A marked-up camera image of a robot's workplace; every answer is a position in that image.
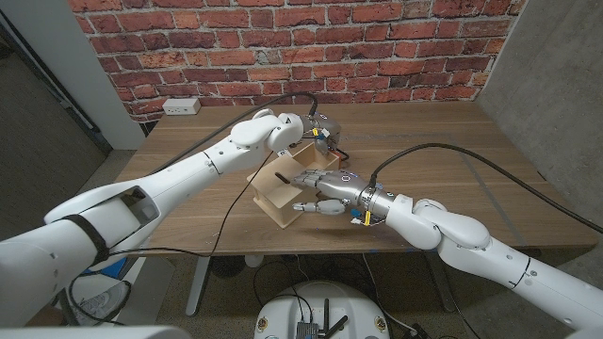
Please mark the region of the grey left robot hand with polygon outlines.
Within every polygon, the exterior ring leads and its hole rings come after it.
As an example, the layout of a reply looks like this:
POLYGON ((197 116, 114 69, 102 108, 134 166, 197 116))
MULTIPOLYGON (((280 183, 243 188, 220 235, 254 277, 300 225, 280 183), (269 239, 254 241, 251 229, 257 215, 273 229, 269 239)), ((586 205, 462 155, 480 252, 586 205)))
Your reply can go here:
POLYGON ((341 126, 324 114, 301 116, 303 137, 314 140, 315 148, 322 154, 335 151, 340 139, 341 126))

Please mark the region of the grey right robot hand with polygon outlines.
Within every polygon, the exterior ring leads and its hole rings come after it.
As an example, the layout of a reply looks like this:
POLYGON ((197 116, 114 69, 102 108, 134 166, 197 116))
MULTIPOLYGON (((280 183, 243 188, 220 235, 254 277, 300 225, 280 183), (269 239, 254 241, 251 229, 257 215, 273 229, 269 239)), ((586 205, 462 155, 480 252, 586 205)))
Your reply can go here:
POLYGON ((294 186, 317 189, 327 200, 295 202, 296 211, 318 212, 324 215, 340 215, 347 207, 364 209, 375 218, 386 218, 395 197, 368 183, 352 172, 338 170, 307 169, 293 179, 294 186))

